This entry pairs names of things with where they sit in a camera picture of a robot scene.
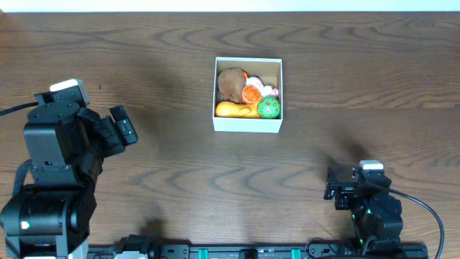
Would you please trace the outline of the orange patterned ball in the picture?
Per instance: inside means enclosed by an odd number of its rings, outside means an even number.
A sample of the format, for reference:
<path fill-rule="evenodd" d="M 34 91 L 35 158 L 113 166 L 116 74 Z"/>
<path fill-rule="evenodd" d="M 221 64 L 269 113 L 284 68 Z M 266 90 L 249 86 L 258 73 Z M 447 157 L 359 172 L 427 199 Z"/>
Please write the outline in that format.
<path fill-rule="evenodd" d="M 245 104 L 254 104 L 261 98 L 259 89 L 254 85 L 247 85 L 241 92 L 241 99 Z"/>

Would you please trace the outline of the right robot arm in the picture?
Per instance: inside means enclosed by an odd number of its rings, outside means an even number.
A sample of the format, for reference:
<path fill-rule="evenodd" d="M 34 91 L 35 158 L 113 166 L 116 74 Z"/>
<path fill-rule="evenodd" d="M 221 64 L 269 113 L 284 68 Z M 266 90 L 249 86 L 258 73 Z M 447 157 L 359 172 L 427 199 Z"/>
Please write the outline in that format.
<path fill-rule="evenodd" d="M 392 181 L 378 160 L 362 160 L 343 180 L 346 169 L 330 165 L 325 200 L 334 200 L 337 210 L 349 210 L 356 235 L 355 249 L 362 255 L 391 253 L 398 249 L 403 228 L 402 204 L 390 195 Z"/>

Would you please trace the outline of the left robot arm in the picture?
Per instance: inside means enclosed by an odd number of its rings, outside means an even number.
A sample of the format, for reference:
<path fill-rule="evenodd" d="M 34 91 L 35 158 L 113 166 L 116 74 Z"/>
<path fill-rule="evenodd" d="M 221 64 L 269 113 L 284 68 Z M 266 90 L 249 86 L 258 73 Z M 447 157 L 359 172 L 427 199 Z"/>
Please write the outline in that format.
<path fill-rule="evenodd" d="M 18 167 L 1 211 L 10 258 L 66 258 L 90 235 L 96 183 L 105 158 L 137 143 L 122 106 L 101 117 L 74 90 L 36 94 L 24 138 L 30 159 Z"/>

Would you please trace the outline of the pink pig toy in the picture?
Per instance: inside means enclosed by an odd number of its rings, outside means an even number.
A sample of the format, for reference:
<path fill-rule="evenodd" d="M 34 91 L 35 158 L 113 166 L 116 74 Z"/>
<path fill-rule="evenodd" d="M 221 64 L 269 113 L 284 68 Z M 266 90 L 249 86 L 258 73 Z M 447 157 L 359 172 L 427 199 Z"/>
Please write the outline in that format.
<path fill-rule="evenodd" d="M 279 95 L 279 91 L 276 87 L 271 85 L 265 85 L 262 80 L 257 76 L 249 76 L 246 72 L 244 72 L 244 77 L 246 79 L 246 85 L 253 85 L 255 86 L 262 97 L 275 97 L 277 98 Z"/>

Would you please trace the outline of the white cardboard box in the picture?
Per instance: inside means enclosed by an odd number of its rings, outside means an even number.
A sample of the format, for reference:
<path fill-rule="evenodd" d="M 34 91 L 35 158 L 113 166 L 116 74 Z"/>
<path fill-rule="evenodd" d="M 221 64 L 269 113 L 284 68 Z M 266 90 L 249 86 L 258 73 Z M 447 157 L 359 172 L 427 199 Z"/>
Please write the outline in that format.
<path fill-rule="evenodd" d="M 218 98 L 217 77 L 227 68 L 241 68 L 249 76 L 259 77 L 265 85 L 271 85 L 278 89 L 277 97 L 281 104 L 281 112 L 277 119 L 249 119 L 217 117 L 216 106 L 221 102 Z M 217 57 L 215 60 L 214 87 L 213 87 L 213 126 L 221 132 L 264 132 L 278 133 L 284 119 L 283 100 L 283 73 L 281 59 L 270 58 L 230 58 Z"/>

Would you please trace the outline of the green patterned ball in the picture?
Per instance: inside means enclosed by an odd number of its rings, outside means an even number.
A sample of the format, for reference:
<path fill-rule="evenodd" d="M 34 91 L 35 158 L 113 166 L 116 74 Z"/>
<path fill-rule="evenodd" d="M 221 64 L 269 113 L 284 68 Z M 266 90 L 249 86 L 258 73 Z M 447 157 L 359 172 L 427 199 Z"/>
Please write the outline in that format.
<path fill-rule="evenodd" d="M 257 112 L 262 119 L 277 119 L 281 112 L 281 104 L 275 97 L 263 97 L 257 103 Z"/>

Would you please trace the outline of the brown plush toy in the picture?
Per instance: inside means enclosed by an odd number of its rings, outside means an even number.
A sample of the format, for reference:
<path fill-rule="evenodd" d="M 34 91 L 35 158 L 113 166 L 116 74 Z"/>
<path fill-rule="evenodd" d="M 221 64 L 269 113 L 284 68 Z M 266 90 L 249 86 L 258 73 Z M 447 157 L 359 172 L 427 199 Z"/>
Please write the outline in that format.
<path fill-rule="evenodd" d="M 246 86 L 246 78 L 241 68 L 227 68 L 217 77 L 218 100 L 242 103 L 242 91 Z"/>

